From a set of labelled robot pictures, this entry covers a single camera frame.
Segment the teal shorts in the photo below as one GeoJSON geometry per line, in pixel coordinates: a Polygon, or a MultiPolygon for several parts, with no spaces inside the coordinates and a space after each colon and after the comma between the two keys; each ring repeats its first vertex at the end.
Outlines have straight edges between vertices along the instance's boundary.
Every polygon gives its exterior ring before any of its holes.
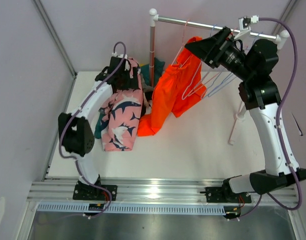
{"type": "MultiPolygon", "coordinates": [[[[160,61],[158,58],[154,58],[154,72],[153,72],[153,79],[154,79],[154,84],[156,85],[159,78],[162,76],[163,70],[164,70],[164,66],[165,66],[165,62],[164,61],[160,61]]],[[[140,66],[141,69],[141,74],[143,74],[144,80],[146,82],[147,85],[151,85],[151,81],[150,81],[150,67],[149,64],[144,64],[140,66]]],[[[104,117],[104,114],[101,112],[97,123],[95,125],[95,131],[94,131],[94,137],[96,139],[101,139],[102,138],[102,130],[103,130],[103,126],[101,123],[102,118],[104,117]]]]}

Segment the grey shorts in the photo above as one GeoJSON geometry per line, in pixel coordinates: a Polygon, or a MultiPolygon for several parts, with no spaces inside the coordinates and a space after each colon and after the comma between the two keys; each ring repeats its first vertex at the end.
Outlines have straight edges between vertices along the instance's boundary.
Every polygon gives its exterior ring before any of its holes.
{"type": "Polygon", "coordinates": [[[144,93],[150,93],[154,91],[154,88],[148,84],[146,84],[143,74],[140,74],[141,87],[144,93]]]}

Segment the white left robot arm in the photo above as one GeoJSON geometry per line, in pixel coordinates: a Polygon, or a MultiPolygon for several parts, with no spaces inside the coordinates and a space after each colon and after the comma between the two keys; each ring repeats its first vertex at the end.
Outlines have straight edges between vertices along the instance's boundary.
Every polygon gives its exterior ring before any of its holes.
{"type": "Polygon", "coordinates": [[[95,145],[92,122],[97,115],[102,116],[98,130],[105,151],[130,151],[143,101],[140,65],[127,55],[114,55],[95,77],[82,102],[72,112],[58,116],[59,154],[64,159],[74,160],[79,181],[86,185],[83,192],[90,200],[98,199],[102,193],[102,188],[96,184],[100,175],[92,157],[95,145]]]}

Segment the pink patterned shorts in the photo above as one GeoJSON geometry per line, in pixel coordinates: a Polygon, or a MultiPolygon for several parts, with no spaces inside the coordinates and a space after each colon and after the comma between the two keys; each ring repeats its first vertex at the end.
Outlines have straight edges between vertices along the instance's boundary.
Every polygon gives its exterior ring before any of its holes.
{"type": "Polygon", "coordinates": [[[112,90],[113,94],[100,107],[99,112],[104,114],[101,142],[106,152],[131,151],[137,136],[143,104],[141,68],[135,59],[128,60],[132,67],[137,67],[139,89],[112,90]]]}

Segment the orange shorts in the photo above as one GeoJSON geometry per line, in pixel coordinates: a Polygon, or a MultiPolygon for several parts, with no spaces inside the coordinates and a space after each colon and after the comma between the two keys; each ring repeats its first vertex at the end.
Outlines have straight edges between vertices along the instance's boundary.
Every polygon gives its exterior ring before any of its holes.
{"type": "Polygon", "coordinates": [[[180,117],[202,100],[207,88],[202,84],[202,62],[184,48],[159,78],[152,94],[150,114],[140,118],[137,135],[155,135],[169,114],[180,117]]]}

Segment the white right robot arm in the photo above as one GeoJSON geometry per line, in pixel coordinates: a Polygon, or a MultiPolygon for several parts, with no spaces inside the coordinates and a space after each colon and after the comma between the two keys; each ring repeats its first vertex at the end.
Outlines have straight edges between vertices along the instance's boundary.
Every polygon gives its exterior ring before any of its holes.
{"type": "Polygon", "coordinates": [[[293,156],[281,116],[283,101],[270,74],[278,63],[278,46],[268,39],[258,39],[245,53],[237,47],[231,30],[224,27],[209,38],[185,44],[185,48],[212,69],[223,66],[241,80],[239,96],[255,123],[265,169],[225,179],[221,196],[232,202],[240,193],[259,195],[296,185],[306,180],[306,169],[293,156]]]}

